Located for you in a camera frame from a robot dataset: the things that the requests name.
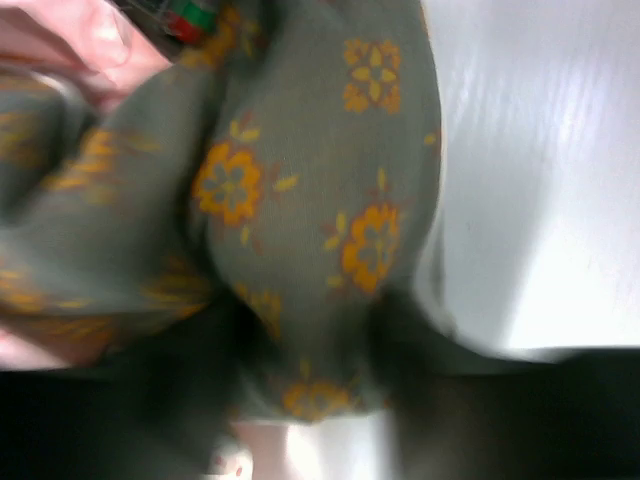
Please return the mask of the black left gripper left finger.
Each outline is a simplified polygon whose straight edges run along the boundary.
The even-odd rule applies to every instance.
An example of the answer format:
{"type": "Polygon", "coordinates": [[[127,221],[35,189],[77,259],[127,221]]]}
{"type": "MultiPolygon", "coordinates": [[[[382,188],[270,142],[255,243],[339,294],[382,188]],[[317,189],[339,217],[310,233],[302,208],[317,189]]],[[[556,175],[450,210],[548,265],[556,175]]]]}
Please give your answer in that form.
{"type": "Polygon", "coordinates": [[[1,375],[5,479],[197,479],[266,330],[228,295],[87,368],[1,375]]]}

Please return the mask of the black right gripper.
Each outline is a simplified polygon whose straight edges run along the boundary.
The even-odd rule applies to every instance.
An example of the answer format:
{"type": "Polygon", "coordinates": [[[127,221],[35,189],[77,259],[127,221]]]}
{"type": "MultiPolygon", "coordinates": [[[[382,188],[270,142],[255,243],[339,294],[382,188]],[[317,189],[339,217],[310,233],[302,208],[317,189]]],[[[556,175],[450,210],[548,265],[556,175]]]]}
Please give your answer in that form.
{"type": "Polygon", "coordinates": [[[199,45],[215,29],[217,0],[115,0],[124,14],[168,60],[199,45]]]}

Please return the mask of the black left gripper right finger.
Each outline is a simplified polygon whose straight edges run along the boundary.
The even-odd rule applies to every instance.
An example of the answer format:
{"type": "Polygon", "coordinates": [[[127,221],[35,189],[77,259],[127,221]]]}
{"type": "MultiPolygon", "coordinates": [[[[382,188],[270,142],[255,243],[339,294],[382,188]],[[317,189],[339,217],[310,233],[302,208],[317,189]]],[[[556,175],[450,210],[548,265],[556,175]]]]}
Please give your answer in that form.
{"type": "Polygon", "coordinates": [[[388,389],[404,479],[635,479],[639,353],[569,351],[530,362],[485,356],[384,292],[368,347],[388,389]]]}

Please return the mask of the pink bunny print pillowcase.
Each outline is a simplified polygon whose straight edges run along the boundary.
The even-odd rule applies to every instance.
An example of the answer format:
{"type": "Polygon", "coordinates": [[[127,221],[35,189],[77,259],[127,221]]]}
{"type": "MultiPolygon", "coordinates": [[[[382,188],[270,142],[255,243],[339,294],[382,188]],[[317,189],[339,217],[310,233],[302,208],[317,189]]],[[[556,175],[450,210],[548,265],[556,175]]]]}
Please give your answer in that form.
{"type": "Polygon", "coordinates": [[[109,1],[3,1],[1,62],[60,75],[101,110],[170,66],[109,1]]]}

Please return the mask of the grey floral pillow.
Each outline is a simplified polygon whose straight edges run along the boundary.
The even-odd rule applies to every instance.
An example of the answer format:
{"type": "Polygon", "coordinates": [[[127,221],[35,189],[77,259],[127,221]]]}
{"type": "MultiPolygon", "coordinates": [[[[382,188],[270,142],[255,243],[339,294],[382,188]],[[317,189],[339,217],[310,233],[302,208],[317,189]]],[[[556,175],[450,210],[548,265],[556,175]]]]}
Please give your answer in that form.
{"type": "Polygon", "coordinates": [[[441,186],[417,1],[227,1],[215,32],[95,114],[1,70],[1,323],[69,365],[196,313],[259,318],[236,416],[385,407],[370,303],[414,273],[441,186]]]}

